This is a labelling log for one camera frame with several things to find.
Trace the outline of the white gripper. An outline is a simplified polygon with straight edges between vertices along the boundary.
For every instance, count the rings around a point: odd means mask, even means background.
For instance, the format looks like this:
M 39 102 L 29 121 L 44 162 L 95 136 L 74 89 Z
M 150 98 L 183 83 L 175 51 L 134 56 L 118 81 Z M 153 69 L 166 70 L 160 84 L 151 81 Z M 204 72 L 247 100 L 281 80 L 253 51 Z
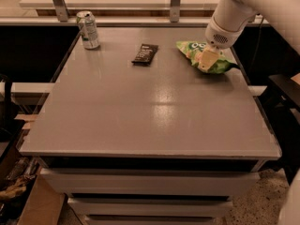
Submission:
M 219 49 L 230 48 L 244 28 L 244 19 L 218 19 L 213 16 L 205 30 L 205 39 L 210 46 L 204 48 L 198 69 L 207 72 L 218 60 Z

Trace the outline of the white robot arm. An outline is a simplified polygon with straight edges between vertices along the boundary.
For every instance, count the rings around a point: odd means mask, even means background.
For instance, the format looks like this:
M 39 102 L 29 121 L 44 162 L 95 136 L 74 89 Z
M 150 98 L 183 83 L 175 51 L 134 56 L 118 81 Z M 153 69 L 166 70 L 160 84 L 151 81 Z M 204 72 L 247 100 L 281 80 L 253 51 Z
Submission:
M 205 30 L 206 47 L 199 69 L 207 72 L 257 14 L 300 53 L 300 0 L 219 0 Z

